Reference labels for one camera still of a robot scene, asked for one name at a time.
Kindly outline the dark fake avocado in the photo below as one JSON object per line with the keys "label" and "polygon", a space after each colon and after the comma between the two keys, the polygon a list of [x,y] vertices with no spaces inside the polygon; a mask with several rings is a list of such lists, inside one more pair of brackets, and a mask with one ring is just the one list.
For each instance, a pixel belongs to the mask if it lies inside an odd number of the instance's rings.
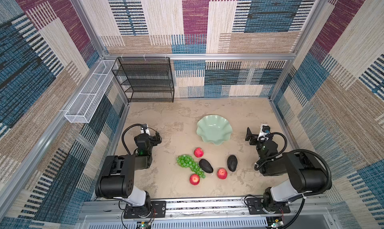
{"label": "dark fake avocado", "polygon": [[211,164],[205,160],[205,159],[201,159],[199,161],[199,166],[200,168],[205,172],[205,173],[208,173],[208,174],[212,174],[214,172],[214,169],[213,167],[211,166]]}
{"label": "dark fake avocado", "polygon": [[238,159],[235,155],[230,155],[227,159],[227,167],[229,171],[235,172],[238,166]]}

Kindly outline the green fake grape bunch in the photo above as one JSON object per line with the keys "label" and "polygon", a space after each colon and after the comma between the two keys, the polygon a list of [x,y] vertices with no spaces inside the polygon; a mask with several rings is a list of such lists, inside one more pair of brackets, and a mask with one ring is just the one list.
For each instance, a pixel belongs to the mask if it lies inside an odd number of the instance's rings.
{"label": "green fake grape bunch", "polygon": [[190,155],[181,155],[177,158],[177,164],[182,168],[189,168],[192,172],[199,177],[205,179],[205,172],[201,169],[199,164]]}

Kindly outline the red fake apple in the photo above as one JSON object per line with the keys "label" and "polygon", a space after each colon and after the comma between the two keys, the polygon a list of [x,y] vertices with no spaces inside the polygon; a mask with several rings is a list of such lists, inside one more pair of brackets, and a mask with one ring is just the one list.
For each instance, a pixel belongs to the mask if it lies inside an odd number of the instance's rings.
{"label": "red fake apple", "polygon": [[190,176],[190,183],[194,186],[200,183],[200,176],[197,174],[193,174]]}
{"label": "red fake apple", "polygon": [[225,180],[228,177],[228,172],[227,172],[226,169],[220,168],[217,171],[217,176],[218,176],[219,179]]}
{"label": "red fake apple", "polygon": [[204,156],[204,151],[203,151],[201,148],[196,148],[196,149],[194,150],[194,155],[195,155],[195,157],[197,157],[197,158],[201,158],[201,157]]}

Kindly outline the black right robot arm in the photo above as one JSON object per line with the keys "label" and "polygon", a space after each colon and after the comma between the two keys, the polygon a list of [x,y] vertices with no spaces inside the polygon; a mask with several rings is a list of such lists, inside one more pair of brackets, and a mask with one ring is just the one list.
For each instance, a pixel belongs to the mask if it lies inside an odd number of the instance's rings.
{"label": "black right robot arm", "polygon": [[245,140],[256,147],[259,156],[255,171],[264,177],[288,175],[286,181],[267,188],[262,197],[245,197],[251,215],[289,213],[289,203],[332,187],[331,169],[320,155],[303,149],[287,152],[286,136],[271,132],[269,125],[261,125],[258,134],[248,129]]}

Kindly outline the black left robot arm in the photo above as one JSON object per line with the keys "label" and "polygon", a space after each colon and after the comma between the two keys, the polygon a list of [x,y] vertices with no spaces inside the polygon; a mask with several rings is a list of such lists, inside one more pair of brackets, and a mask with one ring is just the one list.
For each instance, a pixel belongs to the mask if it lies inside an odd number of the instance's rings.
{"label": "black left robot arm", "polygon": [[137,153],[125,156],[108,156],[102,166],[96,183],[95,194],[98,198],[114,199],[125,202],[127,213],[147,218],[154,211],[148,192],[134,185],[135,171],[149,169],[153,147],[162,142],[158,132],[154,136],[147,133],[134,137]]}

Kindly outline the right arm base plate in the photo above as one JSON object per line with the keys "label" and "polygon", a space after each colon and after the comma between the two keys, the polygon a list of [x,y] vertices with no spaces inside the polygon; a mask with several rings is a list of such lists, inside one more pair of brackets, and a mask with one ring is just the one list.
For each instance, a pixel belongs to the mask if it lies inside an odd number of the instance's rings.
{"label": "right arm base plate", "polygon": [[250,215],[289,214],[291,212],[287,203],[263,202],[262,198],[246,198],[245,202]]}

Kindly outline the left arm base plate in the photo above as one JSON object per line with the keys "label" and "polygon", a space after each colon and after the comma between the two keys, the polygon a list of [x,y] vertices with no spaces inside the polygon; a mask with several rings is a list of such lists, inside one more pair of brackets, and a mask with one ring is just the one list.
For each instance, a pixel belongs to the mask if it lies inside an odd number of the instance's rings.
{"label": "left arm base plate", "polygon": [[140,207],[126,205],[123,218],[124,219],[150,219],[164,218],[166,214],[166,201],[151,201]]}

